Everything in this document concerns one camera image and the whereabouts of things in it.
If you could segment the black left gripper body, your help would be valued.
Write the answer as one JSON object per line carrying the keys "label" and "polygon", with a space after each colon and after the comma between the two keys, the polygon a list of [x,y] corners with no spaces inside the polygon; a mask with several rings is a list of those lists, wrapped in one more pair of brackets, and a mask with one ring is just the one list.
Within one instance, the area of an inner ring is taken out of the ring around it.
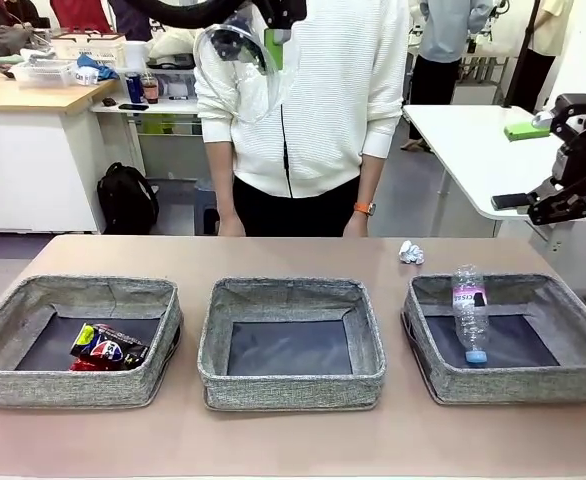
{"label": "black left gripper body", "polygon": [[307,17],[306,0],[258,0],[258,10],[270,29],[290,30]]}

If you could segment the clear plastic cup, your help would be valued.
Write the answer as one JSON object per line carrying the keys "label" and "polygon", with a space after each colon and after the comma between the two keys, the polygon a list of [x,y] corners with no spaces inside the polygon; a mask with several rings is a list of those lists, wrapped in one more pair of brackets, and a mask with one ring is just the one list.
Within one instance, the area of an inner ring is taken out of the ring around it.
{"label": "clear plastic cup", "polygon": [[[240,30],[260,45],[263,64],[236,60],[235,40]],[[248,19],[234,17],[204,29],[194,43],[193,56],[202,77],[201,84],[236,118],[255,123],[277,107],[279,70]]]}

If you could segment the clear plastic water bottle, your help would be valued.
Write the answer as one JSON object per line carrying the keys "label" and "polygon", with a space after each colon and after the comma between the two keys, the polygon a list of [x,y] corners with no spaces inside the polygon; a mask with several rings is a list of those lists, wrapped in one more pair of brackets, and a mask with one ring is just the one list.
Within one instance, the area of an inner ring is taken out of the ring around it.
{"label": "clear plastic water bottle", "polygon": [[473,265],[463,265],[454,273],[452,307],[466,362],[486,364],[489,332],[486,288],[483,275]]}

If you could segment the white paper ball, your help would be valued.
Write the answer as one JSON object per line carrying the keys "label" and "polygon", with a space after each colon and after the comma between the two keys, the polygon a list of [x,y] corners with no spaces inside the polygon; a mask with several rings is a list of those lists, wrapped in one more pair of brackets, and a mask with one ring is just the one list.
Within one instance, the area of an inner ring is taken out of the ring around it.
{"label": "white paper ball", "polygon": [[402,243],[398,256],[403,264],[422,265],[425,261],[422,248],[410,240],[406,240]]}

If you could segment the crushed black Pepsi can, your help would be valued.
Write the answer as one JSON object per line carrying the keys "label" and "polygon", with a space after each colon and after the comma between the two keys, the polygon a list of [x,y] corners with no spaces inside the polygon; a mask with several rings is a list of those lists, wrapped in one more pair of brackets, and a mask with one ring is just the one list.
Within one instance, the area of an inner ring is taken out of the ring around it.
{"label": "crushed black Pepsi can", "polygon": [[140,340],[105,324],[85,323],[70,354],[76,358],[101,358],[119,362],[121,371],[133,370],[146,359],[149,347]]}

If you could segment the crushed red soda can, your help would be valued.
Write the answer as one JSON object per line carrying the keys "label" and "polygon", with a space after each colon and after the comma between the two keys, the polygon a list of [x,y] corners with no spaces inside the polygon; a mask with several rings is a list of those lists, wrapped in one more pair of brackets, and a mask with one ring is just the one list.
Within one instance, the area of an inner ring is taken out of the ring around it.
{"label": "crushed red soda can", "polygon": [[121,371],[119,362],[101,358],[76,358],[69,368],[70,371]]}

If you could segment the white table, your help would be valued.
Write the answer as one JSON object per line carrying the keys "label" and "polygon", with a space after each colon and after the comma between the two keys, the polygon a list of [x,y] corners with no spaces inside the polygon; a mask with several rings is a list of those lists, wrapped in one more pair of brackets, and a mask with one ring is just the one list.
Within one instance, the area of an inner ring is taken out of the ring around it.
{"label": "white table", "polygon": [[515,210],[495,210],[491,198],[527,193],[551,174],[558,138],[511,142],[504,134],[507,125],[529,121],[531,114],[498,105],[407,105],[404,114],[480,215],[526,218]]}

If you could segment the black stand pole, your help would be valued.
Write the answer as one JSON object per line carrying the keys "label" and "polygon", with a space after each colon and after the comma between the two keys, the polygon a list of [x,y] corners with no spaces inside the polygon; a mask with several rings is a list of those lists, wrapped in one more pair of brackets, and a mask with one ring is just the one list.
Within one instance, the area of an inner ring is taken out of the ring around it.
{"label": "black stand pole", "polygon": [[517,85],[519,83],[520,77],[522,75],[522,71],[524,70],[524,63],[527,56],[528,45],[533,37],[533,32],[535,28],[536,19],[538,16],[538,11],[540,8],[542,0],[533,0],[533,6],[530,14],[530,18],[528,24],[526,26],[524,37],[522,41],[522,45],[517,57],[517,62],[515,65],[515,69],[513,75],[511,77],[511,81],[509,84],[509,88],[507,93],[504,95],[501,107],[502,108],[510,108],[513,104],[513,98],[515,96],[515,92],[517,89]]}

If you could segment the person in white sweater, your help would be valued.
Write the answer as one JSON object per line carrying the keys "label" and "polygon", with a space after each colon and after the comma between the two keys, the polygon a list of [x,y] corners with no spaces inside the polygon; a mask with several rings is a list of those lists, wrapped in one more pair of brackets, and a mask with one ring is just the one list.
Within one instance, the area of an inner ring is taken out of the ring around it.
{"label": "person in white sweater", "polygon": [[258,122],[233,116],[195,68],[204,146],[233,147],[246,237],[344,237],[362,155],[388,157],[402,113],[409,0],[307,0],[286,50],[288,95]]}

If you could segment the person in cream shirt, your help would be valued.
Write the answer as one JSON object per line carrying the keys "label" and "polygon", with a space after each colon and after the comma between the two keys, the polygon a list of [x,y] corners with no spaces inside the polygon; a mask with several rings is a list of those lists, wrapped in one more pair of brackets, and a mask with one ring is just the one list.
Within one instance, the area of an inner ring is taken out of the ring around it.
{"label": "person in cream shirt", "polygon": [[563,50],[574,0],[540,0],[512,104],[534,113],[538,96]]}

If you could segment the white shelf cart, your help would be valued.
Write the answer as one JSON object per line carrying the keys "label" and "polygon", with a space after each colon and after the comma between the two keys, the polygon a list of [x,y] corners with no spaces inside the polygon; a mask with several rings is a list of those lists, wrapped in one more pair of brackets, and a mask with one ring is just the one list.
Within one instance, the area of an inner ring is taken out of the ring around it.
{"label": "white shelf cart", "polygon": [[123,110],[121,106],[130,102],[126,78],[137,72],[119,69],[120,86],[111,94],[115,104],[97,101],[92,106],[108,161],[131,165],[151,179],[208,178],[193,72],[149,69],[158,86],[158,100],[144,111]]}

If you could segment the white box with wooden rim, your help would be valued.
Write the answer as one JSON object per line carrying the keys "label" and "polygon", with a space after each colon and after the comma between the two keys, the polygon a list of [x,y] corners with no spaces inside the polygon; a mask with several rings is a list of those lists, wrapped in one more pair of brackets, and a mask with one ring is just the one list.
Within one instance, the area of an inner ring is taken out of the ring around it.
{"label": "white box with wooden rim", "polygon": [[125,65],[125,42],[122,34],[100,32],[68,32],[50,40],[60,59],[77,60],[81,55],[87,55],[100,64],[114,67]]}

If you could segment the grey fabric basket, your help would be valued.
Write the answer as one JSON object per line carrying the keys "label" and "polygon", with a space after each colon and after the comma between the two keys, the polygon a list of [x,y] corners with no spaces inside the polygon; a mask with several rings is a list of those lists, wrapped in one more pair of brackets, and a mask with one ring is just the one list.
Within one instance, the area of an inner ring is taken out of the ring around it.
{"label": "grey fabric basket", "polygon": [[387,362],[365,286],[340,278],[227,277],[211,291],[197,355],[208,408],[373,408]]}
{"label": "grey fabric basket", "polygon": [[[149,347],[127,371],[70,371],[85,324]],[[0,407],[117,409],[148,405],[180,342],[178,287],[165,279],[37,275],[0,301]]]}
{"label": "grey fabric basket", "polygon": [[422,378],[440,404],[586,402],[586,306],[543,274],[485,277],[486,361],[467,362],[456,333],[452,278],[419,275],[402,323]]}

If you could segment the white plastic mesh basket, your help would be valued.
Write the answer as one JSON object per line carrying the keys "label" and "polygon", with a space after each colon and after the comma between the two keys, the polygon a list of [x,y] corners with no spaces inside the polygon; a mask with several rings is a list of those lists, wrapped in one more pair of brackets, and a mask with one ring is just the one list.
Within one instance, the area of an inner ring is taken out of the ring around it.
{"label": "white plastic mesh basket", "polygon": [[21,88],[65,88],[75,82],[74,70],[73,62],[36,59],[16,64],[9,72]]}

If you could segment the grey cloth pile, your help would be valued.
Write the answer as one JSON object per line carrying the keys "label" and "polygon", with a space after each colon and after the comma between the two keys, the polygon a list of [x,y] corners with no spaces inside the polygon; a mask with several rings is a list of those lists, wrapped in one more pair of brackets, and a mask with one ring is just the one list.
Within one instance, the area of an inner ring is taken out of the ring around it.
{"label": "grey cloth pile", "polygon": [[30,43],[33,31],[30,24],[0,26],[0,57],[18,54]]}

